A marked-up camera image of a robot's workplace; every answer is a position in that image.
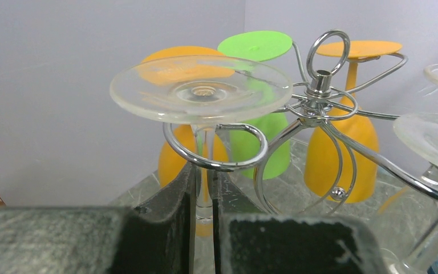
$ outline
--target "white wall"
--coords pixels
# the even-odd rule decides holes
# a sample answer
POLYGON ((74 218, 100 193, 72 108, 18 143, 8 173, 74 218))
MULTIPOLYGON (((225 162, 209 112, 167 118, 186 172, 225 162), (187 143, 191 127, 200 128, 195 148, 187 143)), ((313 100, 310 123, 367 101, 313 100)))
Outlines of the white wall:
POLYGON ((156 169, 161 124, 120 109, 112 77, 171 46, 244 30, 244 0, 0 1, 0 195, 104 204, 156 169))
MULTIPOLYGON (((404 45, 401 53, 409 62, 399 71, 361 91, 357 98, 365 110, 405 114, 438 112, 438 91, 422 74, 422 69, 438 63, 438 1, 415 0, 246 0, 246 31, 277 30, 289 34, 299 44, 303 58, 311 44, 330 29, 344 30, 352 40, 387 40, 404 45)), ((315 57, 316 69, 330 69, 334 58, 315 57)), ((388 69, 397 59, 384 57, 359 65, 358 83, 388 69)), ((293 51, 271 61, 300 82, 293 51)), ((346 67, 335 76, 333 84, 344 87, 346 67)), ((397 140, 392 123, 375 121, 385 156, 415 174, 427 163, 397 140)), ((309 138, 309 132, 301 134, 309 138)))

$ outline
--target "wine glass stem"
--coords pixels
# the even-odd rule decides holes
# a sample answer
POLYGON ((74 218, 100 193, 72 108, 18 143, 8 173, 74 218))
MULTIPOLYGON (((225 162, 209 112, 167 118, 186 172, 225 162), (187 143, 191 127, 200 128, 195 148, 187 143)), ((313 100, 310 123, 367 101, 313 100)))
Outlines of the wine glass stem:
POLYGON ((438 216, 403 260, 407 268, 427 271, 438 258, 438 216))
MULTIPOLYGON (((193 125, 192 131, 196 140, 198 155, 207 159, 213 159, 214 135, 216 125, 193 125)), ((208 187, 208 170, 200 168, 200 176, 197 177, 197 210, 198 220, 212 221, 212 199, 208 187)))

